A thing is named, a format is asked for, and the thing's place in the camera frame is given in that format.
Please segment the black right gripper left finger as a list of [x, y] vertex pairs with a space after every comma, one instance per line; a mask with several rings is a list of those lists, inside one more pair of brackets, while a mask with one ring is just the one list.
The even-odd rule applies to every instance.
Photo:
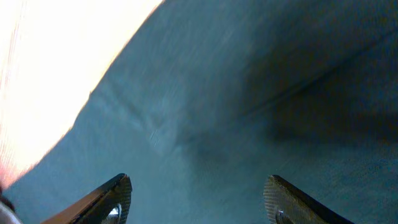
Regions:
[[44, 224], [126, 224], [132, 185], [123, 173], [114, 176]]

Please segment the black t-shirt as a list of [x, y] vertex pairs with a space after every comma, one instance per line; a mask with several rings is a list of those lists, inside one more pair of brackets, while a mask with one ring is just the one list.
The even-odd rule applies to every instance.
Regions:
[[118, 173], [129, 223], [267, 223], [277, 174], [397, 222], [397, 1], [166, 1], [6, 196], [26, 223]]

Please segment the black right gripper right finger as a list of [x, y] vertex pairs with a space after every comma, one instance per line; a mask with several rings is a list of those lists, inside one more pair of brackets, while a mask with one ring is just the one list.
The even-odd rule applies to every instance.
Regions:
[[353, 224], [279, 175], [270, 175], [264, 186], [270, 224]]

